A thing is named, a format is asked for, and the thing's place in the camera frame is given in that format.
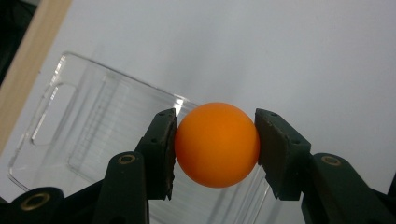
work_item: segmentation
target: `orange sphere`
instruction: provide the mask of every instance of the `orange sphere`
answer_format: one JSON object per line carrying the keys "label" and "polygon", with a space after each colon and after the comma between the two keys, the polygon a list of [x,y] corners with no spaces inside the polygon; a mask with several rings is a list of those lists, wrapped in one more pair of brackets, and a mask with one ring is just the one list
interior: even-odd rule
{"label": "orange sphere", "polygon": [[177,161],[195,182],[225,188],[243,180],[259,158],[260,139],[239,108],[209,103],[193,109],[175,136]]}

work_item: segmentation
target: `brass screw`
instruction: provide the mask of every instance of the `brass screw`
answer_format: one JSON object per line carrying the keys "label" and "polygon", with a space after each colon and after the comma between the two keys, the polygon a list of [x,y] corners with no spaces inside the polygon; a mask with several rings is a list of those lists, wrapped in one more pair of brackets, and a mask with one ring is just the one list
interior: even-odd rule
{"label": "brass screw", "polygon": [[323,156],[321,159],[323,162],[325,162],[329,165],[332,165],[332,166],[340,166],[341,165],[340,160],[338,160],[337,158],[335,158],[333,156]]}
{"label": "brass screw", "polygon": [[121,165],[125,165],[134,162],[134,160],[136,160],[136,157],[134,155],[127,154],[120,156],[118,162]]}
{"label": "brass screw", "polygon": [[50,195],[47,192],[37,193],[27,198],[21,203],[21,210],[27,212],[35,210],[43,206],[47,201],[50,200]]}

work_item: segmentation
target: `wooden strip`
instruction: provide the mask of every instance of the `wooden strip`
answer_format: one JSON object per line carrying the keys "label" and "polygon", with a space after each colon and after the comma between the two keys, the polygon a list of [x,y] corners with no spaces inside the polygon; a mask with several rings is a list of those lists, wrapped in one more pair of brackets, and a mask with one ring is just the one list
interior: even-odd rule
{"label": "wooden strip", "polygon": [[72,0],[42,0],[0,89],[0,154]]}

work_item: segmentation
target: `ping pong ball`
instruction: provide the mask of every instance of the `ping pong ball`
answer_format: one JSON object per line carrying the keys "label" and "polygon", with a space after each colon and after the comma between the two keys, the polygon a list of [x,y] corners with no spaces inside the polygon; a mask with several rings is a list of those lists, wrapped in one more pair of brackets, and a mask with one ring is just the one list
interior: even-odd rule
{"label": "ping pong ball", "polygon": [[194,108],[180,122],[175,152],[181,169],[193,181],[226,188],[251,172],[259,158],[260,139],[242,110],[209,103]]}

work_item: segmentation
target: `clear plastic container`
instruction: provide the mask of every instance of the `clear plastic container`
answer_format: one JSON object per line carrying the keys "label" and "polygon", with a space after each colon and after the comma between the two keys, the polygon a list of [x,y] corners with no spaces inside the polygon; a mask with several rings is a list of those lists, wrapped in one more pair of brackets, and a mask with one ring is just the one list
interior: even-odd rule
{"label": "clear plastic container", "polygon": [[[74,54],[62,56],[10,162],[22,189],[56,187],[65,196],[105,176],[108,161],[134,150],[154,115],[174,107],[177,122],[195,104]],[[241,183],[211,189],[176,163],[171,201],[150,201],[151,223],[254,223],[268,184],[256,166]]]}

